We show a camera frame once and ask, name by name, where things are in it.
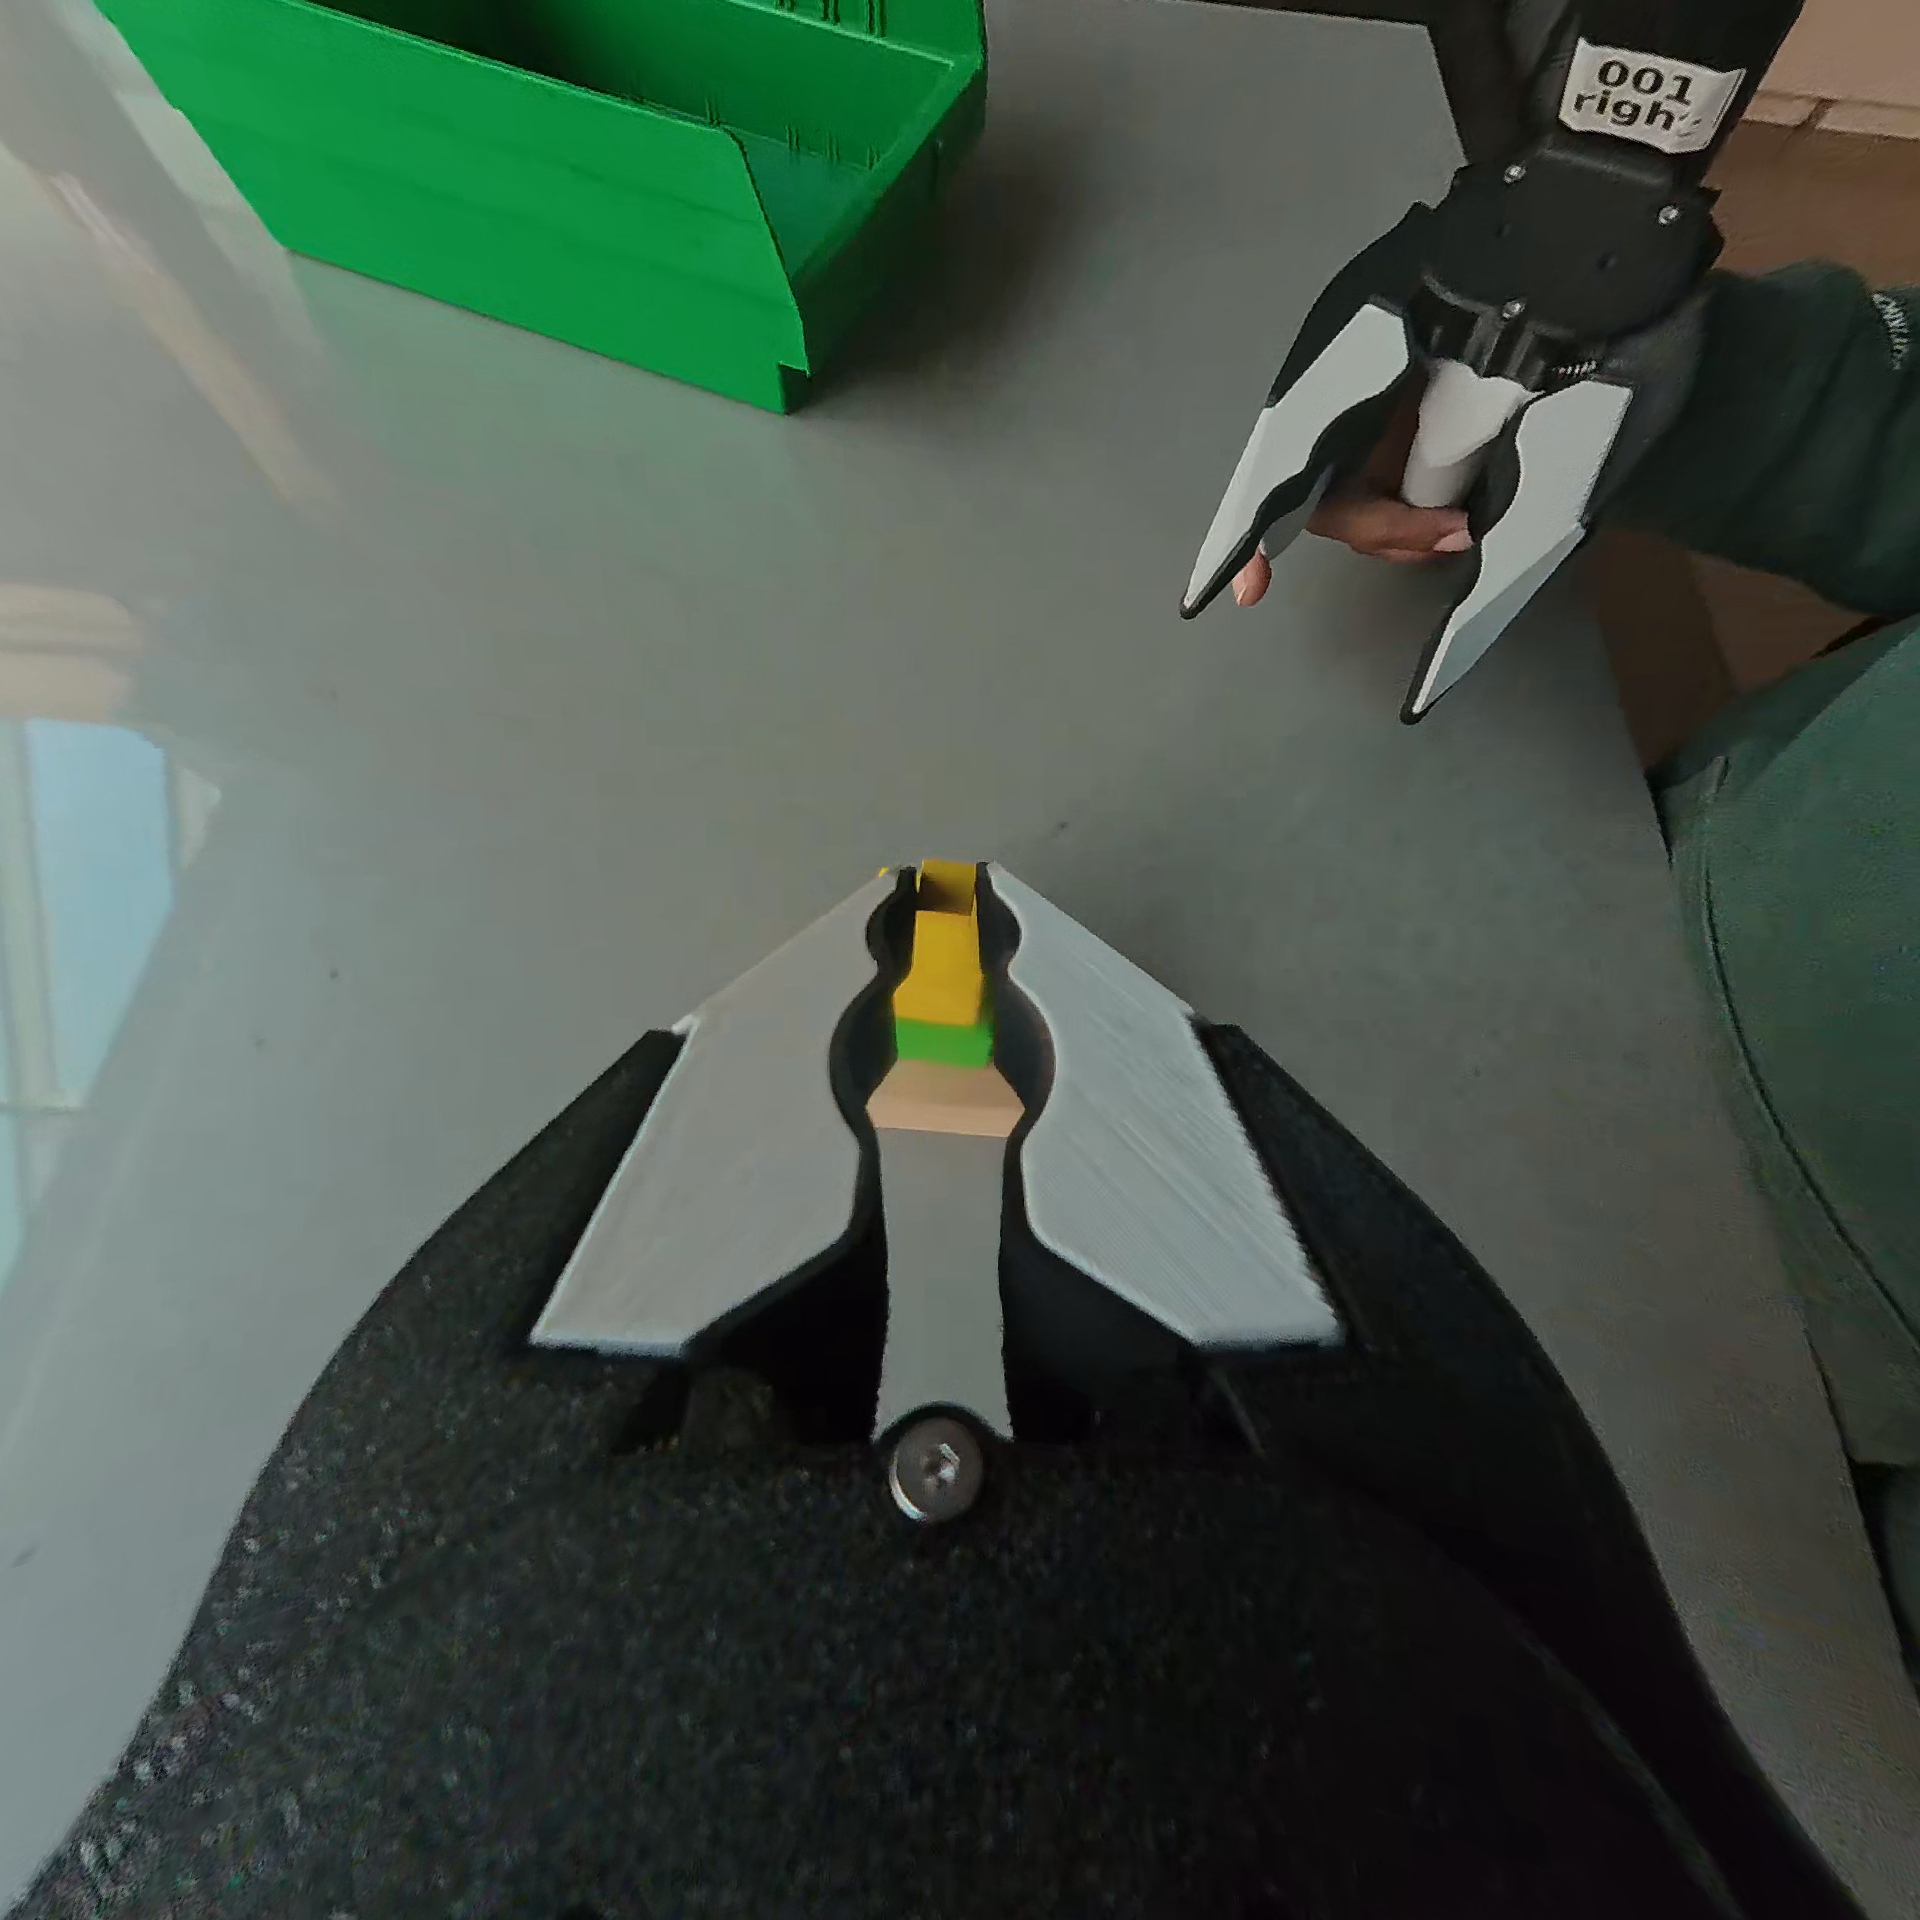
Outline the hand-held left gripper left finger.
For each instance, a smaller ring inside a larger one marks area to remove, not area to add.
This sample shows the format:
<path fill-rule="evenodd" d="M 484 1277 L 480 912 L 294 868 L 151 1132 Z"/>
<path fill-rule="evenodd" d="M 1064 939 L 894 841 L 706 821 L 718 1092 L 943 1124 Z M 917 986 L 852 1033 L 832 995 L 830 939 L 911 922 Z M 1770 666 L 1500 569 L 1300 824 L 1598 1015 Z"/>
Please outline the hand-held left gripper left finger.
<path fill-rule="evenodd" d="M 840 1252 L 877 1192 L 917 906 L 883 871 L 703 999 L 531 1339 L 683 1361 Z"/>

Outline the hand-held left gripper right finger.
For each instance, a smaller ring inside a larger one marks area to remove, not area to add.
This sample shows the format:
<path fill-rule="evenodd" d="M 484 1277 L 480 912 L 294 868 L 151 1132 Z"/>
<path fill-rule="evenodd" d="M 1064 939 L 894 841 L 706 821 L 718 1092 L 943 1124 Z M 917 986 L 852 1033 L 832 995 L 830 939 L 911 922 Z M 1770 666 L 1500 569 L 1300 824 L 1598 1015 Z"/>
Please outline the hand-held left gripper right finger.
<path fill-rule="evenodd" d="M 1192 1008 L 998 861 L 1005 984 L 1039 1024 L 1020 1170 L 1031 1233 L 1199 1354 L 1341 1344 Z"/>

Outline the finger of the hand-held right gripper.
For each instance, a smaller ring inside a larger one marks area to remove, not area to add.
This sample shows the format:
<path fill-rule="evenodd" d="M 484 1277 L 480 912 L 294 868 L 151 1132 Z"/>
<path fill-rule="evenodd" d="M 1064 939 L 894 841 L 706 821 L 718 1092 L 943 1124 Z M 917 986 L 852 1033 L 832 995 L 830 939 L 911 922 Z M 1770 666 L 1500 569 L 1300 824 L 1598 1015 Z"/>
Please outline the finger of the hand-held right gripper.
<path fill-rule="evenodd" d="M 1482 472 L 1511 475 L 1501 508 L 1477 533 L 1472 583 L 1432 632 L 1402 708 L 1416 724 L 1461 684 L 1588 533 L 1600 474 L 1631 402 L 1628 386 L 1579 380 L 1530 399 Z"/>
<path fill-rule="evenodd" d="M 1423 271 L 1437 208 L 1408 208 L 1311 301 L 1218 501 L 1181 618 L 1220 594 L 1254 604 L 1272 554 L 1304 530 L 1327 484 L 1364 464 L 1404 399 L 1426 401 L 1432 330 Z"/>

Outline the large plain wooden cube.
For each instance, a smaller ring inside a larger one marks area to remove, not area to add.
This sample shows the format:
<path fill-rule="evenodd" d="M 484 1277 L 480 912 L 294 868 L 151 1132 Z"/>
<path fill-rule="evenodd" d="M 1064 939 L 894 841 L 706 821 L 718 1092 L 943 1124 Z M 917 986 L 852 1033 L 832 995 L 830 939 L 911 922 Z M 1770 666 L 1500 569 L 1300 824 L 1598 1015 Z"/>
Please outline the large plain wooden cube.
<path fill-rule="evenodd" d="M 1023 1115 L 1020 1095 L 991 1064 L 900 1059 L 869 1103 L 879 1132 L 1008 1138 Z"/>

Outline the person's right forearm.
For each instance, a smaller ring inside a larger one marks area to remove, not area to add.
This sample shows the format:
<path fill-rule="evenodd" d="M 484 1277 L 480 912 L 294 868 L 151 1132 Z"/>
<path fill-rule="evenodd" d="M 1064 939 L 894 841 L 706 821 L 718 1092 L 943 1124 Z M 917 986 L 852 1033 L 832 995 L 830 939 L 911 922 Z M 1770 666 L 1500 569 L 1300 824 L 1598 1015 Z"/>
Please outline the person's right forearm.
<path fill-rule="evenodd" d="M 1880 619 L 1918 611 L 1918 289 L 1717 274 L 1683 415 L 1611 522 Z"/>

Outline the person's green clothing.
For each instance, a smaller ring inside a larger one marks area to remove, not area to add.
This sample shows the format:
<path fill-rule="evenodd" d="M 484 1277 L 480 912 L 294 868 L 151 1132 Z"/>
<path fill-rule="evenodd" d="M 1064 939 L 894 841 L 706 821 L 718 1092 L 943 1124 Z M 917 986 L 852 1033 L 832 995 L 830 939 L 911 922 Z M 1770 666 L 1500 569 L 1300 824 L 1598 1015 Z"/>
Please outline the person's green clothing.
<path fill-rule="evenodd" d="M 1842 1442 L 1918 1451 L 1918 632 L 1848 635 L 1647 777 L 1720 1084 Z"/>

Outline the green plastic bin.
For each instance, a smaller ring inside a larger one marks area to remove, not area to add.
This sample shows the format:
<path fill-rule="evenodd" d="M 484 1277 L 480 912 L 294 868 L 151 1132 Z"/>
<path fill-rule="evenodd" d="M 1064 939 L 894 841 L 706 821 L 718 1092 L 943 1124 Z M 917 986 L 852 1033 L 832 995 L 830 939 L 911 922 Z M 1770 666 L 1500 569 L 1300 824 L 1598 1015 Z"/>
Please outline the green plastic bin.
<path fill-rule="evenodd" d="M 978 3 L 111 3 L 287 251 L 787 417 L 986 125 Z"/>

